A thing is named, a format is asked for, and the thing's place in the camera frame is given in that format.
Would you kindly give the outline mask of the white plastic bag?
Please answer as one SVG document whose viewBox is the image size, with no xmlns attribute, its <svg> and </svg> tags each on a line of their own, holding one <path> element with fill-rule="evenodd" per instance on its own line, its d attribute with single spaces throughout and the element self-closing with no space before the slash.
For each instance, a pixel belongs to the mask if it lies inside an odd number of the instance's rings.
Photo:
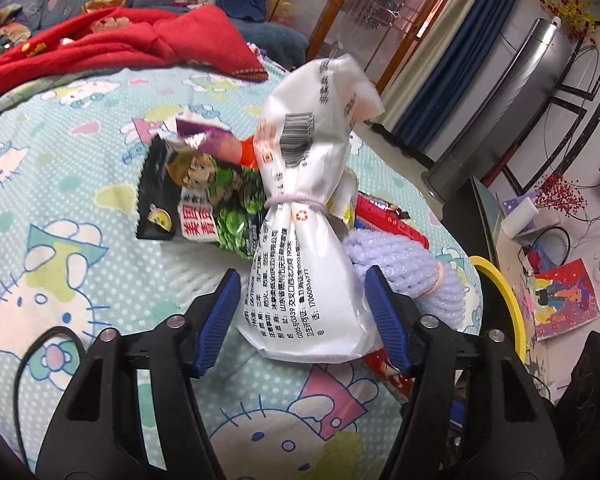
<svg viewBox="0 0 600 480">
<path fill-rule="evenodd" d="M 350 55 L 306 63 L 265 102 L 253 136 L 265 218 L 234 318 L 262 356 L 339 364 L 381 346 L 327 203 L 346 170 L 354 126 L 383 109 Z"/>
</svg>

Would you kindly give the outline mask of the red snack tube wrapper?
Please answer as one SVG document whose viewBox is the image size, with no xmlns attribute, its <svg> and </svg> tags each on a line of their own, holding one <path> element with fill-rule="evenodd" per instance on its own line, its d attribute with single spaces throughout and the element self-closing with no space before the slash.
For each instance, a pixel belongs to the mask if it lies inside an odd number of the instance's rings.
<svg viewBox="0 0 600 480">
<path fill-rule="evenodd" d="M 355 222 L 358 229 L 381 231 L 401 235 L 429 249 L 428 238 L 415 228 L 411 217 L 399 206 L 382 198 L 358 193 L 355 205 Z"/>
</svg>

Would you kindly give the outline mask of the yellow rimmed trash bin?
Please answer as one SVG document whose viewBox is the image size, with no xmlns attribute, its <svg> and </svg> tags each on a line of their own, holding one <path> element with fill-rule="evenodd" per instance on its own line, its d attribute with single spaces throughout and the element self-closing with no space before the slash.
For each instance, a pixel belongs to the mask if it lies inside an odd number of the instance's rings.
<svg viewBox="0 0 600 480">
<path fill-rule="evenodd" d="M 479 335 L 487 335 L 492 330 L 504 334 L 514 347 L 516 355 L 524 362 L 527 350 L 526 326 L 517 297 L 506 278 L 494 264 L 480 256 L 470 256 L 470 262 L 477 270 L 482 292 L 482 319 Z"/>
</svg>

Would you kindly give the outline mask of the lavender foam fruit net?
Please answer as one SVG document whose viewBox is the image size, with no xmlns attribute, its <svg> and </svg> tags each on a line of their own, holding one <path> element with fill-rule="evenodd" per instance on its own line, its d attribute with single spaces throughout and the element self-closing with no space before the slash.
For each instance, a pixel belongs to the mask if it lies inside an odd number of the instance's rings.
<svg viewBox="0 0 600 480">
<path fill-rule="evenodd" d="M 403 235 L 353 230 L 343 241 L 361 281 L 378 266 L 393 292 L 409 296 L 422 314 L 430 314 L 459 330 L 465 315 L 466 290 L 449 263 Z"/>
</svg>

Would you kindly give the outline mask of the green black snack packet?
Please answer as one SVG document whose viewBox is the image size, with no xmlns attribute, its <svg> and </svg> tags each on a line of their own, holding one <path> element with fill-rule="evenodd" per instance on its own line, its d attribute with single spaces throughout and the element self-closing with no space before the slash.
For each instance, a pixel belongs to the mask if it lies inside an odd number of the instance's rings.
<svg viewBox="0 0 600 480">
<path fill-rule="evenodd" d="M 265 217 L 260 172 L 156 136 L 137 185 L 136 237 L 195 243 L 251 258 Z"/>
</svg>

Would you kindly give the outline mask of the white cylinder vase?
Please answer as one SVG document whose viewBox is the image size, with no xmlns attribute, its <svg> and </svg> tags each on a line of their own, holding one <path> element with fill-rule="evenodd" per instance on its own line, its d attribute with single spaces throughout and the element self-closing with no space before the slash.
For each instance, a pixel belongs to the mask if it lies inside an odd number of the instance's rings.
<svg viewBox="0 0 600 480">
<path fill-rule="evenodd" d="M 513 240 L 534 227 L 534 220 L 538 214 L 538 208 L 535 207 L 533 200 L 526 197 L 503 219 L 502 231 L 510 240 Z"/>
</svg>

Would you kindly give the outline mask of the purple snack wrapper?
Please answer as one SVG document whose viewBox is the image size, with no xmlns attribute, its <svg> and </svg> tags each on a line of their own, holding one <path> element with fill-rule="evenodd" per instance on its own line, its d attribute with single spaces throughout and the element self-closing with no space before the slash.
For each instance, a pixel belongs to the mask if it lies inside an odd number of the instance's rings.
<svg viewBox="0 0 600 480">
<path fill-rule="evenodd" d="M 242 142 L 230 130 L 202 122 L 178 119 L 176 132 L 178 140 L 196 148 L 202 154 L 211 155 L 235 165 L 242 163 L 244 154 Z"/>
</svg>

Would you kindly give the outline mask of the colourful diamond painting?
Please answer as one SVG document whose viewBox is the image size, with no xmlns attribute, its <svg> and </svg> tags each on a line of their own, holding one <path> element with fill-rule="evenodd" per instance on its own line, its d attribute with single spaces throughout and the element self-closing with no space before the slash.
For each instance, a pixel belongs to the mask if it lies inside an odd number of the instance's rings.
<svg viewBox="0 0 600 480">
<path fill-rule="evenodd" d="M 535 274 L 533 322 L 538 341 L 562 336 L 599 317 L 592 278 L 581 258 Z"/>
</svg>

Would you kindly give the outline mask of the red berry branch decoration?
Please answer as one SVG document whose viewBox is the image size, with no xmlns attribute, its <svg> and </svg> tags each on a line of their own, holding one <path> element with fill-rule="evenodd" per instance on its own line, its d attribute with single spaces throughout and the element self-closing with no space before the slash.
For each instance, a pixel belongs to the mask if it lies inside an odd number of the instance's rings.
<svg viewBox="0 0 600 480">
<path fill-rule="evenodd" d="M 544 177 L 535 187 L 533 203 L 538 209 L 554 210 L 565 216 L 576 216 L 588 204 L 577 185 L 563 174 Z"/>
</svg>

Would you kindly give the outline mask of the Hello Kitty blue blanket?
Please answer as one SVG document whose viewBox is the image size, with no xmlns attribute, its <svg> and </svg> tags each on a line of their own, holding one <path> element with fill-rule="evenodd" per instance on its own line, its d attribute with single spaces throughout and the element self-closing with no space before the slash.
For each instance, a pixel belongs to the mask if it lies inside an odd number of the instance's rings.
<svg viewBox="0 0 600 480">
<path fill-rule="evenodd" d="M 265 102 L 290 73 L 245 82 L 204 68 L 50 77 L 0 99 L 0 479 L 376 479 L 399 428 L 401 374 L 362 358 L 269 359 L 238 332 L 252 258 L 139 240 L 137 185 L 178 119 L 230 130 L 244 166 Z M 350 134 L 329 222 L 343 246 L 358 193 L 399 206 L 482 318 L 478 274 L 400 181 Z M 228 269 L 240 299 L 214 367 L 194 370 L 204 296 Z"/>
</svg>

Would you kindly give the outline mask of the silver tower air conditioner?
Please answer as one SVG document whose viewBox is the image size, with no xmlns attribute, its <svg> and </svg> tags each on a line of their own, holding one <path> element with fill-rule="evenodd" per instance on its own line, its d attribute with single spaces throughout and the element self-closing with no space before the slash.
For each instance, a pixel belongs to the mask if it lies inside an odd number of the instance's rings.
<svg viewBox="0 0 600 480">
<path fill-rule="evenodd" d="M 446 202 L 462 185 L 501 162 L 552 94 L 571 56 L 558 21 L 539 18 L 505 73 L 430 170 L 428 192 Z"/>
</svg>

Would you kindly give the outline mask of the wooden glass sliding door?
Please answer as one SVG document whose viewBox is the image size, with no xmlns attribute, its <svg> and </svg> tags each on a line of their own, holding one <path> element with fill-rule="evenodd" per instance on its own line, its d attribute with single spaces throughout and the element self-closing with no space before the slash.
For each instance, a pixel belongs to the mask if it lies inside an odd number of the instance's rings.
<svg viewBox="0 0 600 480">
<path fill-rule="evenodd" d="M 304 58 L 353 56 L 384 91 L 449 0 L 265 0 L 266 19 L 306 40 Z"/>
</svg>

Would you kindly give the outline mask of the red blanket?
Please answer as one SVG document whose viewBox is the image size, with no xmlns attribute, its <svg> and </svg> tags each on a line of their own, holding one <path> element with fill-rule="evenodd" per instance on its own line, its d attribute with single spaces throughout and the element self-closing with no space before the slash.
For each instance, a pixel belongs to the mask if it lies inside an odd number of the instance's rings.
<svg viewBox="0 0 600 480">
<path fill-rule="evenodd" d="M 46 76 L 120 67 L 204 65 L 246 81 L 268 72 L 216 6 L 184 14 L 102 9 L 70 18 L 0 55 L 0 96 Z"/>
</svg>

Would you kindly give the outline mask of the blue window curtain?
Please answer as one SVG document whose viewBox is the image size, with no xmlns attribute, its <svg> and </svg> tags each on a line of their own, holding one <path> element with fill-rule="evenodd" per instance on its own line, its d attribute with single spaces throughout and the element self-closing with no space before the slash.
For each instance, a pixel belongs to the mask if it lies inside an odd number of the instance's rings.
<svg viewBox="0 0 600 480">
<path fill-rule="evenodd" d="M 394 127 L 396 145 L 423 151 L 442 128 L 488 57 L 516 0 L 476 0 L 449 47 Z"/>
</svg>

